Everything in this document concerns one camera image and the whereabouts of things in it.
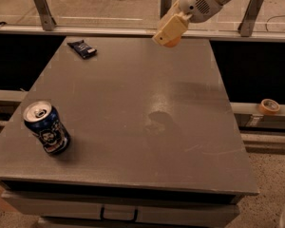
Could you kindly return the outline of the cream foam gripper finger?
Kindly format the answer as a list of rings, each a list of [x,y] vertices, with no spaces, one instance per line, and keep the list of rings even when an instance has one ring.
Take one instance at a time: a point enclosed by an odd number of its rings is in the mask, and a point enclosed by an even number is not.
[[[174,35],[170,35],[167,32],[163,30],[159,30],[155,33],[155,35],[152,37],[153,41],[161,46],[164,46],[164,44],[168,43],[169,41],[175,39]]]

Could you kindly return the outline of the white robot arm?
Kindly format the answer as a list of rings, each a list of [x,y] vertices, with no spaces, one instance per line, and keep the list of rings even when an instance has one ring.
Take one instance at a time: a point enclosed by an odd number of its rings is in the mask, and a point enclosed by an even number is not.
[[[231,0],[177,0],[158,24],[152,37],[158,45],[174,47],[190,23],[203,23],[219,13]]]

